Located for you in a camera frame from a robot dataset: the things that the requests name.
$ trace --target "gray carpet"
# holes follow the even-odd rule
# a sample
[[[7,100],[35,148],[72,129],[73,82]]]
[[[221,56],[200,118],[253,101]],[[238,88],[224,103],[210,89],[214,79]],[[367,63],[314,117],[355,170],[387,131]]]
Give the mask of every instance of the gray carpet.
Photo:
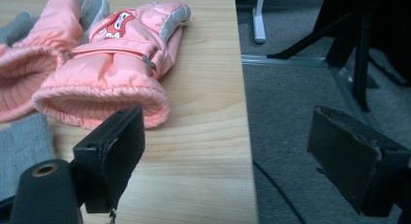
[[[256,0],[237,0],[241,53],[266,55],[296,43],[312,31],[323,1],[265,0],[267,41],[257,45],[251,14]],[[322,39],[297,56],[326,56],[331,42]],[[384,53],[373,50],[372,55],[390,67]],[[353,63],[352,57],[346,66],[349,73]],[[326,67],[243,64],[243,73],[253,159],[278,185],[273,186],[267,175],[254,168],[260,223],[396,223],[397,207],[388,218],[357,215],[317,173],[317,162],[306,152],[315,106],[351,114]],[[382,133],[411,146],[410,88],[393,84],[372,66],[369,73],[379,87],[367,90],[370,116]]]

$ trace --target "light wood surface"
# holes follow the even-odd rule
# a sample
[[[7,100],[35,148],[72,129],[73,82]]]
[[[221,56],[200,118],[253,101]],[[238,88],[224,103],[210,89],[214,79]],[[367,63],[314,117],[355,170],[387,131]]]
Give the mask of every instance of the light wood surface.
[[[167,0],[108,1],[114,12]],[[161,79],[171,116],[146,131],[116,223],[257,223],[235,0],[180,1],[192,15],[176,64]],[[46,2],[0,0],[0,26],[24,10],[38,16]],[[52,119],[49,126],[57,156],[71,161],[89,131]],[[82,213],[85,223],[109,222],[107,214]]]

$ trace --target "pink mitten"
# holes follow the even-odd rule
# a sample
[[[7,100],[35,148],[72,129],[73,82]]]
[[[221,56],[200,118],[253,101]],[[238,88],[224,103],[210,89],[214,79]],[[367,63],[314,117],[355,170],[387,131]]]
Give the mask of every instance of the pink mitten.
[[[113,112],[142,104],[144,126],[170,112],[158,79],[174,64],[190,9],[177,1],[126,9],[98,22],[90,43],[58,68],[33,95],[33,105],[64,123],[94,129]]]
[[[32,94],[78,44],[79,12],[79,0],[48,0],[28,36],[0,48],[0,122],[34,111]]]

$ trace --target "cartoon character print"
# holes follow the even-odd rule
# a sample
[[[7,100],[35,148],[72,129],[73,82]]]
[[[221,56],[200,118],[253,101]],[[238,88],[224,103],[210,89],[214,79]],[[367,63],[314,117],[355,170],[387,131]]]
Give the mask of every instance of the cartoon character print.
[[[108,26],[102,29],[99,33],[106,33],[104,39],[122,38],[126,33],[127,22],[135,17],[128,12],[121,12],[114,16],[115,19],[108,23]]]

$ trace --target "black cable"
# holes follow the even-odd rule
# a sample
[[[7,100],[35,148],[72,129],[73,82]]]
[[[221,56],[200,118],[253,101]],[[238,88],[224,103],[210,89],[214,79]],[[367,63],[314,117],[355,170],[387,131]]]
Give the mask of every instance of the black cable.
[[[278,183],[272,178],[269,173],[262,167],[260,164],[258,164],[255,160],[253,160],[253,165],[271,182],[271,184],[278,190],[280,195],[283,197],[284,201],[287,203],[287,205],[290,207],[290,209],[293,211],[293,213],[296,215],[296,217],[299,219],[301,224],[306,224],[304,218],[302,215],[299,213],[299,211],[296,209],[296,207],[293,205],[293,203],[290,201],[290,199],[287,197],[287,194],[281,189],[281,187],[278,185]]]

